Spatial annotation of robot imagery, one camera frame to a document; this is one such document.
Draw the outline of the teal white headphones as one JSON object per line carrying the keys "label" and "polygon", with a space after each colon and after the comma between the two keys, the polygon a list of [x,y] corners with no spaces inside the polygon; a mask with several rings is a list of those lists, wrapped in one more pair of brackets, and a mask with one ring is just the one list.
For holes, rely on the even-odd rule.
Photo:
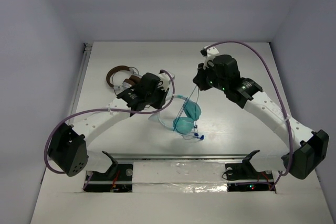
{"label": "teal white headphones", "polygon": [[160,113],[154,113],[149,117],[149,121],[160,123],[166,130],[174,131],[182,135],[188,135],[193,130],[197,128],[196,122],[199,120],[202,110],[200,106],[183,95],[176,94],[173,96],[174,99],[183,100],[182,112],[185,116],[177,116],[173,121],[172,125],[169,126],[160,117]]}

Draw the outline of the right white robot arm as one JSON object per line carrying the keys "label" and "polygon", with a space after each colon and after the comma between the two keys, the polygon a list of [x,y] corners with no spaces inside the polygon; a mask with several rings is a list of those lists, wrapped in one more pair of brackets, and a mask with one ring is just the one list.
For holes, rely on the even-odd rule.
{"label": "right white robot arm", "polygon": [[228,100],[263,122],[289,148],[281,157],[262,157],[258,151],[251,152],[243,161],[246,177],[278,170],[305,179],[325,159],[328,134],[314,131],[288,115],[258,83],[240,76],[237,61],[230,55],[210,56],[199,63],[193,82],[202,91],[215,88],[224,92]]}

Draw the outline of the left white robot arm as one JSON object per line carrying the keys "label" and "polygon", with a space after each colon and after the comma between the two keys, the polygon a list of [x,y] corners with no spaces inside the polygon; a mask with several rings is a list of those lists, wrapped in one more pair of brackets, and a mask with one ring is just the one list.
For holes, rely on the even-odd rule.
{"label": "left white robot arm", "polygon": [[88,146],[102,133],[135,114],[150,115],[166,109],[168,92],[175,91],[174,76],[166,70],[146,73],[140,81],[122,91],[104,108],[76,113],[88,114],[85,119],[68,125],[74,115],[60,121],[49,135],[44,162],[56,174],[74,177],[81,171],[98,173],[105,179],[116,175],[118,162],[106,151],[88,151]]}

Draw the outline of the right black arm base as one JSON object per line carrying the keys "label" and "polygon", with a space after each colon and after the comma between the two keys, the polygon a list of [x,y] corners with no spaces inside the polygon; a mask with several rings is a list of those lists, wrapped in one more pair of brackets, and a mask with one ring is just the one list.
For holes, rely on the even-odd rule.
{"label": "right black arm base", "polygon": [[260,150],[249,153],[240,163],[229,163],[225,165],[222,179],[228,182],[229,192],[249,192],[249,191],[275,191],[273,175],[266,172],[257,172],[250,160]]}

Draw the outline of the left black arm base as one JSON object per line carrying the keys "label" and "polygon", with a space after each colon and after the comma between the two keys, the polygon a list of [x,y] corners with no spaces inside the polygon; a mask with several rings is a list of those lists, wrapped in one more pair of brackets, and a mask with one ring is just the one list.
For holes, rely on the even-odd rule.
{"label": "left black arm base", "polygon": [[87,172],[83,191],[87,193],[131,193],[133,164],[119,164],[110,154],[104,155],[112,161],[105,173]]}

